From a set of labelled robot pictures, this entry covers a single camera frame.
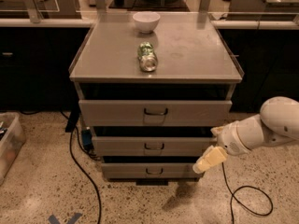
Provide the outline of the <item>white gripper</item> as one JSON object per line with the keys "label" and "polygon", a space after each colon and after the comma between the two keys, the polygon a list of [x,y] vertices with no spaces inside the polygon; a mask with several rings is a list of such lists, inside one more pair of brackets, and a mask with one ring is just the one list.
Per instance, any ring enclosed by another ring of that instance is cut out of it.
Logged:
{"label": "white gripper", "polygon": [[225,162],[228,154],[238,156],[249,153],[249,149],[243,145],[238,136],[237,121],[224,126],[213,127],[211,132],[217,136],[219,147],[210,146],[196,161],[192,168],[197,174]]}

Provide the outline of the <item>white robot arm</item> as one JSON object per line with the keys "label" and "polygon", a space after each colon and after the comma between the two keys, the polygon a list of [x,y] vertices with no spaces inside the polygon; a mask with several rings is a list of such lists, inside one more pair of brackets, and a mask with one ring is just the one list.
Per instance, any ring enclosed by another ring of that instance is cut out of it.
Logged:
{"label": "white robot arm", "polygon": [[214,127],[217,144],[210,146],[193,165],[197,174],[257,147],[274,147],[299,139],[299,103],[287,97],[273,97],[260,113],[247,119]]}

